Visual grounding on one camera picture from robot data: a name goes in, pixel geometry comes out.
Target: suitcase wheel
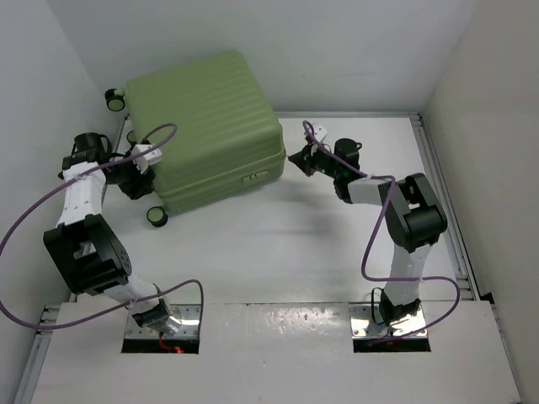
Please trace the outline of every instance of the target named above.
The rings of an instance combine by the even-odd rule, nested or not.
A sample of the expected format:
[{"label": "suitcase wheel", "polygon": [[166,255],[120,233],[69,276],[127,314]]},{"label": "suitcase wheel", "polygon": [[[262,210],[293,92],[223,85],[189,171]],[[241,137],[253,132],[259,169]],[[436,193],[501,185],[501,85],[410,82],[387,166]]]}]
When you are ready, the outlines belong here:
[{"label": "suitcase wheel", "polygon": [[135,138],[135,131],[134,130],[129,132],[125,138],[127,139],[127,141],[129,141],[129,144],[131,145],[131,147],[136,145],[136,138]]},{"label": "suitcase wheel", "polygon": [[125,108],[125,100],[121,95],[115,93],[116,88],[111,88],[104,93],[104,99],[107,102],[107,108],[112,112],[120,112]]},{"label": "suitcase wheel", "polygon": [[155,227],[163,227],[168,222],[168,215],[161,206],[153,206],[148,209],[146,218]]}]

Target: metal bracket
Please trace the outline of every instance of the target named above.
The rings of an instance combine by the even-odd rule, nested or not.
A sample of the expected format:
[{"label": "metal bracket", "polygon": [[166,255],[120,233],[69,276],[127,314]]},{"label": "metal bracket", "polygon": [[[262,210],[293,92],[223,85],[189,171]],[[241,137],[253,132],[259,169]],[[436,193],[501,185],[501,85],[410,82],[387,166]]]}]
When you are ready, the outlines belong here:
[{"label": "metal bracket", "polygon": [[354,352],[429,352],[429,338],[426,330],[409,337],[388,342],[376,342],[383,338],[390,339],[418,330],[426,325],[421,306],[417,312],[391,322],[387,327],[376,324],[382,321],[378,305],[374,306],[374,319],[371,304],[350,305],[350,325]]},{"label": "metal bracket", "polygon": [[[196,340],[200,322],[200,305],[170,305],[171,314],[181,323],[175,334],[163,336],[163,341],[170,340]],[[159,334],[148,327],[139,327],[131,316],[127,318],[125,326],[126,340],[155,340]]]}]

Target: white wall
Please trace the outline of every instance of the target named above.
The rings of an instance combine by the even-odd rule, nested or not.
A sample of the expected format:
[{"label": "white wall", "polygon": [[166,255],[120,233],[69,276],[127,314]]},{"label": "white wall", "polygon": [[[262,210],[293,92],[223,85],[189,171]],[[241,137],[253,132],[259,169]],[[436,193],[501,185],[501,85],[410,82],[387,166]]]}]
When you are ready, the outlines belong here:
[{"label": "white wall", "polygon": [[[0,234],[58,185],[72,138],[115,128],[45,0],[10,0],[0,13]],[[54,199],[18,231],[0,260],[0,298],[32,322],[67,288],[41,241],[61,212]],[[12,402],[34,333],[0,316],[0,403]]]},{"label": "white wall", "polygon": [[100,90],[238,49],[279,110],[418,110],[476,0],[47,0]]},{"label": "white wall", "polygon": [[536,0],[483,0],[425,113],[526,403],[539,402],[537,20]]}]

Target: green suitcase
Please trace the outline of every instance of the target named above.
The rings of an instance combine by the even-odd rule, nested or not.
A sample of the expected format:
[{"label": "green suitcase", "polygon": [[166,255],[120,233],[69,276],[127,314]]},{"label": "green suitcase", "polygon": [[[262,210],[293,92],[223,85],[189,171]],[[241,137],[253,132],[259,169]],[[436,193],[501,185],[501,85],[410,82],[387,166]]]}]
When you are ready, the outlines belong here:
[{"label": "green suitcase", "polygon": [[[135,138],[174,122],[177,135],[153,169],[155,192],[179,213],[277,179],[282,127],[243,56],[229,51],[128,81]],[[157,133],[152,143],[167,133]]]}]

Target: white panel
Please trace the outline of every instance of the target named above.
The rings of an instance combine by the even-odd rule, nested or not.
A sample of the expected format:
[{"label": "white panel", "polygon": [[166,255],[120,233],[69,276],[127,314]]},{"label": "white panel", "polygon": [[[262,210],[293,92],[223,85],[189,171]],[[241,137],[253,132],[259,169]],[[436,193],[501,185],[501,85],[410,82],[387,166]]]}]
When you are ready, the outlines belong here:
[{"label": "white panel", "polygon": [[[301,119],[282,119],[289,154],[305,146]],[[407,118],[320,119],[333,146],[341,137],[363,143],[362,169],[398,178],[423,172]],[[130,255],[133,270],[166,289],[197,278],[210,302],[270,303],[365,301],[380,284],[365,281],[360,260],[380,207],[347,205],[334,192],[331,178],[307,178],[291,163],[274,183],[183,215],[156,229],[146,211],[159,205],[150,195],[130,201],[109,187],[103,214]],[[369,274],[388,276],[393,243],[382,227],[369,260]],[[454,278],[442,237],[432,249],[424,275]],[[425,282],[423,299],[453,300],[447,282]],[[198,290],[174,292],[173,299],[198,301]]]},{"label": "white panel", "polygon": [[[115,124],[44,0],[3,2],[0,12],[0,234],[61,180],[73,137]],[[0,298],[37,322],[67,288],[42,242],[62,197],[33,214],[2,256]],[[0,316],[0,402],[12,402],[34,333]]]},{"label": "white panel", "polygon": [[426,114],[474,272],[494,294],[530,403],[539,402],[538,20],[536,0],[482,1]]},{"label": "white panel", "polygon": [[[108,302],[64,304],[59,321]],[[448,302],[424,304],[431,321]],[[353,353],[346,304],[209,305],[199,355],[125,354],[125,311],[55,332],[33,404],[510,404],[519,401],[488,302],[462,302],[430,353]]]},{"label": "white panel", "polygon": [[101,90],[237,49],[280,110],[426,104],[476,0],[48,0]]}]

